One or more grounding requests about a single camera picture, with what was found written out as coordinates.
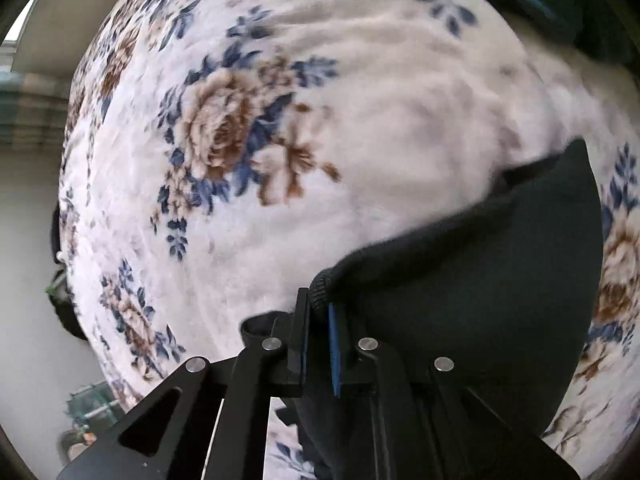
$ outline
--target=metal rivet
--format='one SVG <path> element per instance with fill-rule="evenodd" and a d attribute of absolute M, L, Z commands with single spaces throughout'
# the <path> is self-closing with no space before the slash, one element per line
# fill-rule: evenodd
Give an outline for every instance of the metal rivet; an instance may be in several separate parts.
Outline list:
<path fill-rule="evenodd" d="M 448 357 L 438 357 L 433 365 L 436 367 L 436 370 L 441 372 L 450 372 L 453 370 L 453 361 Z"/>
<path fill-rule="evenodd" d="M 378 348 L 378 342 L 372 337 L 363 337 L 360 341 L 358 341 L 358 346 L 361 349 L 370 352 Z"/>
<path fill-rule="evenodd" d="M 187 361 L 186 368 L 188 372 L 191 372 L 192 374 L 196 374 L 198 372 L 203 371 L 206 365 L 207 363 L 204 361 L 202 357 L 192 357 Z"/>
<path fill-rule="evenodd" d="M 282 346 L 282 341 L 277 337 L 268 337 L 262 342 L 262 348 L 265 350 L 277 350 Z"/>

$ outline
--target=floral fabric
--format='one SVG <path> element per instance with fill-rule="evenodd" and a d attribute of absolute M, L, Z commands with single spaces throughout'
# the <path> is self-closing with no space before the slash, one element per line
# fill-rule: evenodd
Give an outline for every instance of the floral fabric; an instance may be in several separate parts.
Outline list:
<path fill-rule="evenodd" d="M 243 319 L 292 308 L 345 254 L 477 203 L 498 171 L 583 136 L 606 264 L 545 438 L 583 476 L 605 463 L 640 392 L 613 385 L 638 353 L 638 95 L 626 74 L 519 35 L 484 0 L 120 0 L 72 85 L 60 228 L 80 323 L 123 406 L 190 356 L 238 354 Z M 265 478 L 313 478 L 295 429 L 272 416 L 269 432 Z"/>

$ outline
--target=bed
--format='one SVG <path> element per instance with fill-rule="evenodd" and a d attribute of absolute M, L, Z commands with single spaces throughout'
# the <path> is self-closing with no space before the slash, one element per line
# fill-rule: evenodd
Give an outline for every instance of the bed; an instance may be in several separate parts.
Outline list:
<path fill-rule="evenodd" d="M 583 137 L 602 280 L 543 438 L 601 477 L 640 416 L 639 121 L 626 69 L 486 0 L 119 0 L 65 128 L 76 313 L 130 409 L 190 356 L 237 354 L 239 323 L 292 308 L 318 270 Z M 265 478 L 314 478 L 276 416 Z"/>

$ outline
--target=round metal pin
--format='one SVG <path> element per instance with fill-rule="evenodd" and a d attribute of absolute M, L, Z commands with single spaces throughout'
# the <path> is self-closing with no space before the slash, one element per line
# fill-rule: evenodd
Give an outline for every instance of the round metal pin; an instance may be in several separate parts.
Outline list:
<path fill-rule="evenodd" d="M 192 357 L 187 361 L 186 368 L 188 372 L 192 374 L 196 374 L 204 370 L 204 367 L 207 363 L 204 361 L 202 357 Z"/>
<path fill-rule="evenodd" d="M 448 357 L 438 357 L 433 365 L 436 367 L 436 370 L 440 372 L 450 372 L 453 370 L 454 363 Z"/>
<path fill-rule="evenodd" d="M 282 341 L 277 337 L 268 337 L 262 342 L 262 348 L 265 350 L 277 350 L 282 346 Z"/>
<path fill-rule="evenodd" d="M 358 346 L 362 350 L 370 352 L 378 348 L 378 342 L 372 337 L 363 337 L 360 341 L 358 341 Z"/>

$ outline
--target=wall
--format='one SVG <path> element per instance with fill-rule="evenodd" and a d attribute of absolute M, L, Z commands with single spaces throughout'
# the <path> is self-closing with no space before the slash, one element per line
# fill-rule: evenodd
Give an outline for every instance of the wall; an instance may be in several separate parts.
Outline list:
<path fill-rule="evenodd" d="M 14 57 L 15 72 L 71 79 L 118 0 L 37 0 Z"/>
<path fill-rule="evenodd" d="M 0 153 L 0 425 L 38 480 L 62 469 L 68 394 L 102 380 L 90 347 L 64 331 L 44 288 L 60 154 Z"/>

